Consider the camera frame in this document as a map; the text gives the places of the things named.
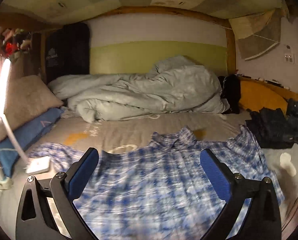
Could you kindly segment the blue white plaid shirt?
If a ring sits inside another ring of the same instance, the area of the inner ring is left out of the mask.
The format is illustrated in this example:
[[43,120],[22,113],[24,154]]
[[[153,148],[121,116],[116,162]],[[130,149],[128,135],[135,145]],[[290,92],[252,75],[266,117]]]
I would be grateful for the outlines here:
[[[281,204],[284,196],[277,178],[244,125],[227,141],[199,141],[184,127],[173,134],[154,133],[148,145],[126,153],[101,152],[73,204],[97,239],[202,239],[225,205],[200,164],[205,149],[245,179],[269,177]],[[49,156],[58,173],[67,172],[84,153],[44,143],[30,156]],[[244,201],[229,239],[238,233],[250,201]]]

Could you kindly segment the dark clothing by duvet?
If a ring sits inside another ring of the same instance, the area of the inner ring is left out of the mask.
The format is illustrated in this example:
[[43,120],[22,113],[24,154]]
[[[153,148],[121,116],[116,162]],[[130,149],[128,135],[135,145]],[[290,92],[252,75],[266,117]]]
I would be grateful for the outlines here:
[[230,105],[230,108],[223,114],[239,114],[239,101],[241,98],[240,79],[236,75],[231,74],[229,76],[219,76],[218,80],[222,88],[221,98],[226,99]]

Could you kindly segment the white lamp base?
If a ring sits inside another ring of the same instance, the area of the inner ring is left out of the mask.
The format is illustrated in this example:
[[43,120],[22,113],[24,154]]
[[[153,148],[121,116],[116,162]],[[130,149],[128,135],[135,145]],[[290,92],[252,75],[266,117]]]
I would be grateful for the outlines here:
[[40,174],[49,172],[51,158],[49,156],[29,159],[29,163],[26,167],[26,173],[28,175]]

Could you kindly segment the grey printed bed sheet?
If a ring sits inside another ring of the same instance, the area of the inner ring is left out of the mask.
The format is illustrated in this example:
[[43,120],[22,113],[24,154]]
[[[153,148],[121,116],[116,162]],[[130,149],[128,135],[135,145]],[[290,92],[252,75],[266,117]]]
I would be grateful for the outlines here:
[[[28,150],[47,143],[60,143],[80,151],[89,147],[110,153],[124,153],[143,147],[150,141],[154,132],[174,133],[188,126],[199,140],[225,141],[239,133],[240,125],[250,118],[249,113],[208,114],[175,113],[154,115],[127,121],[98,121],[93,124],[82,118],[60,119],[49,133],[37,140]],[[285,196],[280,207],[282,219],[282,238],[286,239],[298,226],[298,146],[287,150],[264,151],[269,168],[278,176]],[[20,195],[26,181],[23,163],[14,165],[12,186],[0,191],[0,226],[14,239],[16,236],[16,217]]]

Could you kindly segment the blue pillow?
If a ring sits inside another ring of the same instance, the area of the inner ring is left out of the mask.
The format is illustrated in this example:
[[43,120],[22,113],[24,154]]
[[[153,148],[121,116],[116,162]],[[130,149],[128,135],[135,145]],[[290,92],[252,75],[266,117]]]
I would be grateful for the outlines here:
[[[49,133],[54,124],[60,119],[63,111],[60,108],[50,108],[45,113],[25,123],[14,131],[14,135],[21,148],[26,151],[46,133]],[[19,159],[18,152],[6,137],[0,142],[0,164],[4,175],[11,177],[13,166]]]

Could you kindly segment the black jacket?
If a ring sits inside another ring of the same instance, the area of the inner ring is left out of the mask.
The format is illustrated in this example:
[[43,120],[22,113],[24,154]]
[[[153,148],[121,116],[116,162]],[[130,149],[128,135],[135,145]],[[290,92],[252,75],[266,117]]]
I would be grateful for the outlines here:
[[294,142],[289,137],[298,136],[298,125],[290,123],[280,108],[272,110],[263,107],[257,111],[248,109],[251,120],[246,126],[255,136],[261,148],[292,148]]

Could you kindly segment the beige pillow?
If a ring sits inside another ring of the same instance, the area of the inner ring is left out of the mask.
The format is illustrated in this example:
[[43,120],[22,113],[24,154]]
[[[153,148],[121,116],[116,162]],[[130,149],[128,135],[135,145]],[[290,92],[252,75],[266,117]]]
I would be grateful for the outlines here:
[[[5,115],[12,130],[45,113],[50,108],[58,108],[63,102],[36,75],[25,76],[10,81],[5,105]],[[7,136],[0,122],[0,141]]]

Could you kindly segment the orange yellow cushion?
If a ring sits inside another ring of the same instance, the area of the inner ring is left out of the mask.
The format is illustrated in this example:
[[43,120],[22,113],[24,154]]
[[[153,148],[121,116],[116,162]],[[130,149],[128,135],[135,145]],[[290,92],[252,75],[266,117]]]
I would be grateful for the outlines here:
[[287,111],[287,101],[270,88],[259,83],[241,81],[240,93],[239,105],[245,110],[249,109],[258,112],[262,108],[272,110],[280,108],[284,114]]

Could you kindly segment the grey rumpled duvet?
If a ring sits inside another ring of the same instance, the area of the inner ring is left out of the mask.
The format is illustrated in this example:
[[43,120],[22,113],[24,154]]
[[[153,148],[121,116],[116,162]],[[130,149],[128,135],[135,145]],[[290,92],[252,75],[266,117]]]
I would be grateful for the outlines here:
[[186,56],[159,61],[145,74],[66,75],[48,87],[88,123],[178,112],[221,114],[230,108],[216,74]]

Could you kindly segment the black hanging garment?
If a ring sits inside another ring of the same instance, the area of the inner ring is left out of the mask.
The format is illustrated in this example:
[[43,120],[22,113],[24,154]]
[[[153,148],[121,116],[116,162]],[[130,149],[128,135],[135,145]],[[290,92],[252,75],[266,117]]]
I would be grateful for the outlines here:
[[79,22],[64,25],[46,38],[46,82],[65,75],[86,75],[90,67],[90,29]]

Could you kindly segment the hanging patchwork curtain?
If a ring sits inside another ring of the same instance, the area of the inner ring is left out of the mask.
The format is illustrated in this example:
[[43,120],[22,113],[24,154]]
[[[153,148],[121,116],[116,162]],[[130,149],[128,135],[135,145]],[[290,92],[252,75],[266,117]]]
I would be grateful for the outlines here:
[[281,41],[282,9],[229,19],[240,57],[253,60],[276,47]]

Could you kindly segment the white wall socket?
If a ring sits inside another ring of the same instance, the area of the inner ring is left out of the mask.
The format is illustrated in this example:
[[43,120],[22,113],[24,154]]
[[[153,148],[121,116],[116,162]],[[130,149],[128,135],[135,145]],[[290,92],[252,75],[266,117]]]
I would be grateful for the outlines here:
[[294,64],[294,54],[292,53],[285,53],[284,60],[286,63]]

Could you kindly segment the wooden bed frame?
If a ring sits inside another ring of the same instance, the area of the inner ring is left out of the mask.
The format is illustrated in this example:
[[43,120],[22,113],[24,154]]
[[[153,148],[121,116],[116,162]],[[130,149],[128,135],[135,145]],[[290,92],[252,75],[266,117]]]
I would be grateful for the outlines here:
[[[249,61],[240,57],[231,29],[178,15],[120,14],[87,21],[92,74],[146,73],[157,61],[184,55],[218,75],[276,80],[298,93],[298,17],[281,20],[281,41]],[[294,54],[294,64],[285,53]]]

